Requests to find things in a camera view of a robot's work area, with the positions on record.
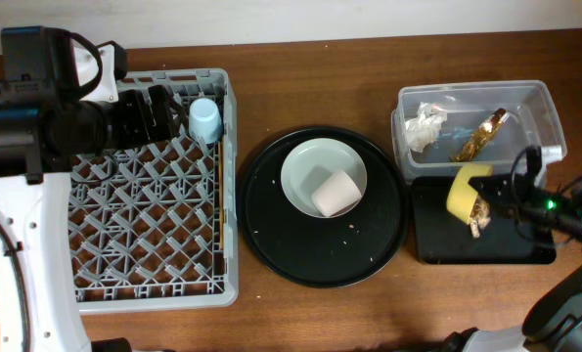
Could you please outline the yellow bowl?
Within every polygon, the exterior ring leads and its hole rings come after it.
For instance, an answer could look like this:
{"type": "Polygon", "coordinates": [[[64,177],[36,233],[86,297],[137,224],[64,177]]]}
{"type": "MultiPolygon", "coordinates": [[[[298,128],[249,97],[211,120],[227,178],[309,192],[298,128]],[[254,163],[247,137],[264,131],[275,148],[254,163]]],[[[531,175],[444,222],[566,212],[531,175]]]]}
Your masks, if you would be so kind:
{"type": "Polygon", "coordinates": [[[478,192],[469,184],[474,177],[490,176],[493,166],[483,163],[466,163],[457,173],[450,188],[446,208],[457,219],[468,225],[478,192]]]}

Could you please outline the food scraps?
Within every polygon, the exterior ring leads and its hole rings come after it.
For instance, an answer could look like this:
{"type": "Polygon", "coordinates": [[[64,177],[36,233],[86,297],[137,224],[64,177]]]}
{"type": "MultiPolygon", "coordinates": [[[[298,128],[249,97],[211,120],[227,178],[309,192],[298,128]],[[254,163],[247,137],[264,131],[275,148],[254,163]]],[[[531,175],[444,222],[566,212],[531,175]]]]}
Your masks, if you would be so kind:
{"type": "Polygon", "coordinates": [[[481,235],[481,231],[488,226],[490,221],[491,217],[489,204],[482,198],[477,197],[473,203],[468,222],[471,236],[474,239],[478,239],[481,235]]]}

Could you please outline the gold foil snack wrapper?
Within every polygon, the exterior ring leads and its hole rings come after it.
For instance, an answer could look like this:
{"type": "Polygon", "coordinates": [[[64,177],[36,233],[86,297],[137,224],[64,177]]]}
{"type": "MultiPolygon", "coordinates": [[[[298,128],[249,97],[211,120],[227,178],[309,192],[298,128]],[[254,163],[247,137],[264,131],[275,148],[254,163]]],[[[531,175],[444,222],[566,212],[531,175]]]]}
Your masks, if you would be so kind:
{"type": "Polygon", "coordinates": [[[454,162],[469,162],[474,160],[495,138],[509,116],[509,113],[503,108],[495,110],[471,134],[470,139],[462,148],[455,155],[451,156],[451,160],[454,162]]]}

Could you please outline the blue plastic cup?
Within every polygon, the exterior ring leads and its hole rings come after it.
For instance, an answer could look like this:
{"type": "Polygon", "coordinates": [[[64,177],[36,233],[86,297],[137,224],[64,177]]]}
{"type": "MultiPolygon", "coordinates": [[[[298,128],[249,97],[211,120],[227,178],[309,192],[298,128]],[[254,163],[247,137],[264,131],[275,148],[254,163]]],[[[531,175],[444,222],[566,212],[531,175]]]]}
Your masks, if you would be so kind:
{"type": "Polygon", "coordinates": [[[223,134],[221,114],[215,102],[209,98],[198,98],[189,107],[189,134],[208,144],[218,142],[223,134]]]}

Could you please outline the white paper napkin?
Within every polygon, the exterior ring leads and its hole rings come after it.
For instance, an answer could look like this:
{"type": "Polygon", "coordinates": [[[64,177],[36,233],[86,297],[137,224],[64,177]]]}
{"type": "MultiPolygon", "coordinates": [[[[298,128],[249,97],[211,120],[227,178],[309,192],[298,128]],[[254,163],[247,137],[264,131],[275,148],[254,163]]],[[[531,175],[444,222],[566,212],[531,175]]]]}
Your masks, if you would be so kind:
{"type": "Polygon", "coordinates": [[[448,113],[437,104],[421,102],[417,116],[405,121],[404,137],[411,151],[421,153],[438,138],[448,113]]]}

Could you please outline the pink plastic cup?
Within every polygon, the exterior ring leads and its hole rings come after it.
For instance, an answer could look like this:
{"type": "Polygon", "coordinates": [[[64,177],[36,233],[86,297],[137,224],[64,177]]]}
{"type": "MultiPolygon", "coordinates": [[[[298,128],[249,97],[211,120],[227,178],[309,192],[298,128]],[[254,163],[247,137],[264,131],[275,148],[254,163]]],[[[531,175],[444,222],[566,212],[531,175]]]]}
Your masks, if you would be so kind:
{"type": "Polygon", "coordinates": [[[356,203],[362,193],[344,171],[335,172],[311,196],[314,205],[325,217],[332,217],[356,203]]]}

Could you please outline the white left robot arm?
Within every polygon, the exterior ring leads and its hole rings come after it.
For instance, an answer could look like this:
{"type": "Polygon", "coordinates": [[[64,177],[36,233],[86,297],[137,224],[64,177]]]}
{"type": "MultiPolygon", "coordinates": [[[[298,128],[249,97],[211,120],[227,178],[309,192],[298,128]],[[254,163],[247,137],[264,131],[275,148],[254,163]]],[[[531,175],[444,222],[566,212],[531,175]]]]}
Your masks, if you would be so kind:
{"type": "Polygon", "coordinates": [[[0,349],[127,351],[91,340],[74,295],[67,242],[71,161],[175,137],[184,113],[167,90],[107,101],[80,83],[29,74],[0,87],[0,349]]]}

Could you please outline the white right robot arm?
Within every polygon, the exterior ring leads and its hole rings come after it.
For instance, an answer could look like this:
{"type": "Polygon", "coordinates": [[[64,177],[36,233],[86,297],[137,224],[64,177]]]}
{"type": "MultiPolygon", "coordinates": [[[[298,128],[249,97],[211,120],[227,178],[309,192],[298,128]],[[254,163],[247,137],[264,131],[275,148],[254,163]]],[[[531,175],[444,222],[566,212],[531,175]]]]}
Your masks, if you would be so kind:
{"type": "MultiPolygon", "coordinates": [[[[445,208],[468,221],[481,198],[505,219],[556,230],[582,243],[582,176],[564,190],[549,193],[534,186],[536,171],[492,174],[486,164],[465,165],[455,177],[445,208]]],[[[582,265],[530,309],[519,328],[453,332],[438,351],[582,351],[582,265]]]]}

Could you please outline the clear plastic waste bin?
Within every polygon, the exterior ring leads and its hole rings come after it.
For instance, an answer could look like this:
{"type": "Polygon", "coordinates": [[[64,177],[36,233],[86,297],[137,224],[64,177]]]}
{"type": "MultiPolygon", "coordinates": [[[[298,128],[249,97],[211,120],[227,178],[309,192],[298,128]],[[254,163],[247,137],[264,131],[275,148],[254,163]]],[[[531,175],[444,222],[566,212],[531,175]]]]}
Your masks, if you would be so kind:
{"type": "Polygon", "coordinates": [[[454,176],[461,167],[451,160],[471,134],[492,113],[509,113],[495,138],[474,159],[491,164],[496,173],[510,171],[525,147],[567,147],[559,115],[545,83],[538,80],[486,81],[412,86],[401,89],[391,114],[395,160],[407,182],[418,177],[454,176]],[[421,102],[437,104],[447,111],[438,138],[421,153],[410,150],[404,137],[405,121],[417,116],[421,102]]]}

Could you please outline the grey plastic dishwasher rack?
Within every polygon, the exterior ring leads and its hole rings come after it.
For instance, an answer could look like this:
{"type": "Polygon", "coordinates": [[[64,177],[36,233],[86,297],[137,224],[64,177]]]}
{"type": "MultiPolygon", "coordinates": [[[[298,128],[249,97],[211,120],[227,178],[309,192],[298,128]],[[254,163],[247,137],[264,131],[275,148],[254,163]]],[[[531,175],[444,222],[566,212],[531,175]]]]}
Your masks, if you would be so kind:
{"type": "Polygon", "coordinates": [[[162,85],[184,122],[171,140],[72,161],[67,242],[79,314],[230,305],[238,294],[236,97],[220,68],[138,71],[117,93],[162,85]],[[224,247],[219,250],[216,143],[189,134],[198,98],[218,106],[225,166],[224,247]]]}

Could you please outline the black rectangular tray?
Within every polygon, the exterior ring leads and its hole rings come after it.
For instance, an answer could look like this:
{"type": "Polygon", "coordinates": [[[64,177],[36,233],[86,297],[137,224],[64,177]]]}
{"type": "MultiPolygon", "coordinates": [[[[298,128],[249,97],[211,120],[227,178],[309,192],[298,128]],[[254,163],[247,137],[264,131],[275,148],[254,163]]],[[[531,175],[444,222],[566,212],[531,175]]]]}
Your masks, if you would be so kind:
{"type": "Polygon", "coordinates": [[[410,185],[417,252],[426,264],[551,264],[557,258],[553,237],[529,224],[491,214],[488,227],[474,238],[470,227],[446,208],[451,177],[420,177],[410,185]]]}

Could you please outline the round black serving tray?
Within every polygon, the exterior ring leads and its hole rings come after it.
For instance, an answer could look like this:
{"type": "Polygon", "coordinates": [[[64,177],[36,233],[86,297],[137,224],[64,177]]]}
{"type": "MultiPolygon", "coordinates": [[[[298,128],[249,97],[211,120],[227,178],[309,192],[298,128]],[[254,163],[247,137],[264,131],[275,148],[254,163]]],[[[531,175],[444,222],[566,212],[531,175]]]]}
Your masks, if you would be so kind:
{"type": "Polygon", "coordinates": [[[357,132],[331,126],[296,130],[263,148],[243,169],[237,209],[246,242],[270,270],[318,288],[354,285],[378,272],[403,244],[411,215],[403,176],[386,153],[357,132]],[[302,213],[281,186],[284,159],[313,138],[347,144],[366,165],[366,193],[335,218],[302,213]]]}

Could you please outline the light grey plate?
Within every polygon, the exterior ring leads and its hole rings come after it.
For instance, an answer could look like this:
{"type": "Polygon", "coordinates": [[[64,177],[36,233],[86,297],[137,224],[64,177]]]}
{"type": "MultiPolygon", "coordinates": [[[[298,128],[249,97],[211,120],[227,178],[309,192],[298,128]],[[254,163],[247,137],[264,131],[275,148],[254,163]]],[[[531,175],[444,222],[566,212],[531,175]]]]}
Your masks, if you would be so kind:
{"type": "Polygon", "coordinates": [[[365,194],[368,173],[363,158],[349,145],[332,138],[314,138],[300,143],[287,155],[281,169],[281,185],[288,201],[315,218],[333,218],[349,212],[360,199],[332,217],[323,216],[312,194],[335,172],[346,172],[365,194]]]}

